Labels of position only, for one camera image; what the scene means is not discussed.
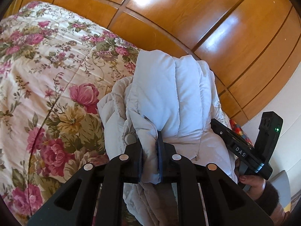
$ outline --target silver rivet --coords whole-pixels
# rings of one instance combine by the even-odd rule
[[[213,163],[210,163],[208,165],[208,169],[211,170],[211,171],[215,171],[217,169],[217,166],[215,164],[213,164]]]
[[[91,163],[84,165],[84,169],[85,169],[86,171],[89,171],[89,170],[91,170],[92,168],[93,168],[93,165],[92,165]]]
[[[128,159],[128,155],[123,154],[123,155],[119,156],[119,159],[122,161],[126,161]]]
[[[181,160],[182,156],[180,156],[179,154],[174,154],[172,156],[172,159],[175,160],[175,161],[178,161],[178,160]]]

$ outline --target bed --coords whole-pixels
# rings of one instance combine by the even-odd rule
[[[22,225],[85,163],[109,161],[96,105],[139,50],[46,2],[0,22],[0,193]],[[140,225],[126,207],[123,218]]]

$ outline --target white puffer jacket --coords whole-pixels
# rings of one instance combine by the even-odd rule
[[[146,184],[160,182],[157,130],[177,153],[199,165],[215,163],[237,182],[234,156],[210,127],[212,118],[225,124],[226,121],[214,74],[205,61],[196,61],[191,55],[178,59],[159,50],[142,50],[134,76],[117,81],[97,106],[110,159],[124,153],[125,136],[129,133],[135,133],[142,144],[143,183],[124,187],[128,209],[141,224],[167,225],[168,221],[158,204],[151,205],[158,195],[151,195],[156,190]]]

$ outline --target human hand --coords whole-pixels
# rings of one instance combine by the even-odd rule
[[[238,181],[245,185],[250,185],[251,187],[246,193],[251,199],[257,200],[263,194],[265,188],[265,179],[256,175],[246,175],[246,176],[239,175],[238,174],[239,165],[240,165],[240,160],[237,159],[235,161],[234,172],[237,176]]]

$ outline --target pink rose print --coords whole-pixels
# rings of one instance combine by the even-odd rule
[[[90,38],[90,41],[93,42],[93,43],[98,43],[100,41],[104,41],[104,38],[103,37],[95,37],[95,36],[92,36]]]
[[[13,197],[11,209],[19,214],[30,215],[30,206],[25,191],[22,191],[19,187],[17,187],[11,193]]]
[[[71,47],[70,47],[70,46],[65,46],[65,47],[64,47],[64,51],[65,51],[65,52],[69,52],[70,50],[71,50]]]
[[[11,72],[11,61],[6,61],[2,65],[0,65],[0,75],[3,75],[7,78],[8,74]]]
[[[75,55],[73,53],[69,54],[68,58],[74,59]]]
[[[96,55],[98,57],[100,57],[100,58],[103,58],[103,57],[107,57],[107,58],[112,57],[112,53],[109,50],[108,51],[99,51],[99,52],[96,52]]]
[[[44,137],[45,129],[41,128],[39,132],[38,127],[34,127],[33,130],[29,131],[29,136],[27,138],[27,151],[31,151],[35,153],[37,150],[40,150],[43,145],[43,137]]]
[[[65,163],[70,159],[75,159],[74,154],[64,151],[64,143],[61,139],[49,140],[47,145],[43,145],[41,157],[46,169],[54,176],[64,176]]]
[[[25,43],[29,45],[34,45],[40,43],[44,39],[41,34],[31,34],[26,37]]]
[[[80,28],[82,25],[80,25],[80,24],[73,24],[72,25],[74,28]]]
[[[91,83],[74,85],[69,88],[70,98],[84,107],[87,113],[97,114],[97,99],[99,91]]]
[[[127,62],[124,64],[124,67],[128,70],[130,74],[134,74],[136,66],[132,62]]]
[[[23,215],[35,213],[43,204],[39,187],[30,183],[25,191],[22,191],[19,187],[15,188],[12,191],[12,197],[12,210]]]
[[[109,33],[108,36],[111,37],[111,38],[116,38],[117,37],[117,35],[114,34],[114,33]]]
[[[34,214],[40,209],[43,203],[41,191],[38,186],[29,183],[28,188],[25,189],[24,193],[25,195],[29,195],[29,204],[32,214]]]
[[[22,36],[23,36],[23,34],[20,33],[20,31],[16,30],[14,33],[11,34],[11,36],[9,37],[9,39],[11,41],[16,41],[16,40],[18,40]]]
[[[29,96],[31,96],[31,91],[26,90],[24,98],[29,98]]]
[[[20,50],[20,47],[19,46],[13,46],[13,47],[10,47],[6,50],[6,55],[9,55],[9,54],[13,54],[13,53],[16,53],[17,51]]]
[[[50,23],[50,21],[46,20],[46,21],[39,22],[38,25],[39,25],[39,27],[44,28],[44,27],[48,26],[49,23]]]
[[[65,56],[66,56],[65,53],[59,53],[59,54],[58,54],[58,59],[59,59],[59,61],[64,60],[64,57],[65,57]]]
[[[130,43],[130,42],[128,42],[128,41],[126,41],[125,44],[126,44],[127,46],[134,47],[133,43]]]
[[[124,47],[117,47],[116,49],[116,52],[120,55],[124,55],[124,56],[129,56],[130,53],[128,52],[128,50]]]
[[[39,3],[40,2],[38,2],[38,1],[32,1],[32,2],[30,2],[30,3],[27,4],[26,8],[28,8],[28,9],[34,8]]]
[[[47,97],[50,97],[50,96],[54,96],[54,91],[48,89],[48,90],[45,91],[45,97],[44,98],[47,98]]]
[[[52,33],[55,33],[55,31],[51,30],[51,29],[44,29],[44,30],[41,30],[41,32],[40,32],[41,35],[48,35],[48,36],[51,36]]]
[[[90,39],[90,37],[88,35],[83,35],[82,37],[80,37],[81,41],[87,41],[89,39]]]

